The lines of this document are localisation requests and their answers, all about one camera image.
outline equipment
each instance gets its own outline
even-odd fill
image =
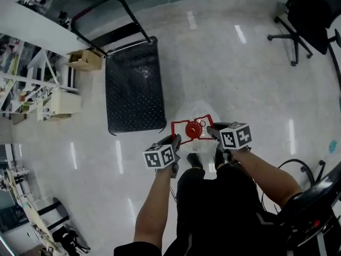
[[[77,239],[79,236],[72,228],[62,226],[52,234],[52,237],[63,246],[69,256],[88,254],[91,250],[90,247],[80,245]]]
[[[234,122],[227,128],[220,130],[220,136],[223,148],[229,150],[244,148],[252,141],[250,127],[246,123]]]
[[[214,123],[214,127],[209,126],[207,132],[220,142],[220,130],[231,125]],[[226,160],[233,161],[229,150],[223,149],[223,153]],[[290,199],[278,213],[276,224],[282,229],[287,240],[287,249],[293,251],[294,256],[338,255],[341,226],[332,207],[340,197],[341,162],[310,189]]]
[[[181,145],[181,136],[177,134],[174,138],[172,135],[165,137],[157,143],[153,143],[146,151],[143,152],[143,158],[147,168],[159,170],[167,166],[172,167],[172,178],[176,178],[179,166],[177,162],[180,157],[176,154]]]
[[[105,56],[105,94],[108,130],[111,134],[164,129],[164,97],[161,84],[156,37],[149,37],[124,0],[119,1],[133,22],[92,41],[76,28],[75,22],[94,8],[111,0],[102,0],[86,8],[71,20],[71,30],[90,47]],[[145,39],[105,52],[102,46],[141,33]]]
[[[276,17],[275,22],[280,22],[289,34],[268,35],[267,39],[274,38],[292,39],[295,46],[295,61],[292,66],[298,64],[298,45],[300,44],[309,54],[310,59],[313,55],[311,50],[300,38],[304,38],[315,49],[323,55],[327,53],[328,44],[336,41],[341,47],[341,38],[337,30],[336,36],[328,39],[326,28],[341,14],[341,0],[289,0],[286,4],[289,8],[288,20],[295,28],[293,31],[281,18]]]
[[[207,136],[206,129],[203,128],[207,126],[213,126],[211,115],[197,117],[193,121],[187,119],[180,122],[172,122],[172,138],[175,138],[176,134],[186,136],[186,140],[181,142],[181,145],[194,139],[212,140],[212,138]]]

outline black shirt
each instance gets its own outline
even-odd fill
[[[253,181],[231,169],[224,174],[195,187],[188,230],[178,232],[165,256],[287,255],[276,215],[264,211]],[[136,242],[115,248],[114,255],[161,256],[161,251]]]

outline chair base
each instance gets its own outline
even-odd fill
[[[290,34],[279,34],[279,35],[268,35],[267,39],[269,41],[272,41],[272,39],[291,39],[294,41],[294,47],[295,47],[295,61],[291,61],[292,66],[296,66],[298,64],[298,44],[300,44],[309,54],[307,55],[307,58],[310,59],[313,55],[313,52],[309,49],[309,47],[303,42],[303,40],[300,38],[299,34],[297,32],[294,32],[282,19],[279,17],[275,18],[275,23],[281,23],[286,30]]]

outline black pants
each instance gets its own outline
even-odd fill
[[[217,178],[204,179],[205,170],[191,168],[177,183],[177,235],[186,234],[200,224],[206,212],[219,215],[222,201],[238,202],[247,198],[261,207],[256,184],[240,166],[225,164],[217,170]]]

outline black cable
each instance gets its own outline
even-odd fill
[[[169,190],[170,190],[170,193],[171,193],[171,195],[172,195],[174,201],[177,203],[174,190],[172,189],[172,187],[170,187]]]
[[[308,179],[309,179],[309,182],[310,182],[311,187],[314,186],[314,185],[316,184],[316,181],[315,181],[315,179],[314,179],[313,172],[310,170],[310,168],[308,167],[308,165],[305,164],[302,160],[295,159],[295,158],[289,159],[289,160],[285,161],[284,163],[282,163],[278,168],[280,169],[282,166],[284,166],[285,164],[288,164],[288,163],[290,163],[290,162],[299,163],[300,165],[302,165],[302,166],[304,167],[305,172],[306,172],[306,174],[307,174],[307,176],[308,176]],[[267,209],[265,208],[265,205],[264,205],[264,192],[262,193],[261,203],[262,203],[262,206],[263,206],[264,210],[267,211]]]
[[[326,163],[324,161],[320,161],[320,162],[323,162],[323,163],[322,163],[321,171],[319,172],[319,175],[316,178],[316,182],[320,182],[322,175],[323,175],[323,172],[324,172],[324,167],[326,166]]]
[[[159,133],[161,133],[166,127],[164,127]]]

